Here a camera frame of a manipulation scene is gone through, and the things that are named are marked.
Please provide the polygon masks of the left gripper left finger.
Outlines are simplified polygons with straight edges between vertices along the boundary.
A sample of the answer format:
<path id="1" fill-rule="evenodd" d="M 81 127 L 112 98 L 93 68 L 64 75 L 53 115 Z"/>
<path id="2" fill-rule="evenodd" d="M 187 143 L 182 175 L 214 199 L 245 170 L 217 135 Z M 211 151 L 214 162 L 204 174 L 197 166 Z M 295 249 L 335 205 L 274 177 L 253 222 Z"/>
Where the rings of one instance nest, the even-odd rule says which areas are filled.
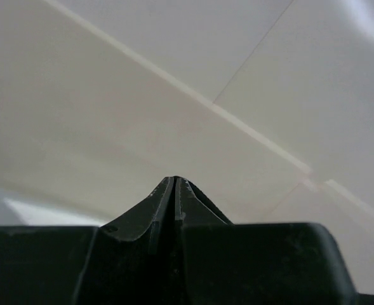
<path id="1" fill-rule="evenodd" d="M 135 301 L 157 258 L 174 178 L 102 227 L 0 226 L 0 304 Z"/>

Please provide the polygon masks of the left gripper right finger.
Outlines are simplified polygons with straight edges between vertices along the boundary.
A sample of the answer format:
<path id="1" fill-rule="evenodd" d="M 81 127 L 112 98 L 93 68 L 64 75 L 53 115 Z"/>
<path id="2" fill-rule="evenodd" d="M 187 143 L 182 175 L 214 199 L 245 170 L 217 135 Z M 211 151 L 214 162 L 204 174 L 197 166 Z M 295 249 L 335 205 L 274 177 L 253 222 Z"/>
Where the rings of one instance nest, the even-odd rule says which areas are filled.
<path id="1" fill-rule="evenodd" d="M 320 224 L 233 224 L 183 178 L 175 220 L 191 304 L 358 302 L 338 245 Z"/>

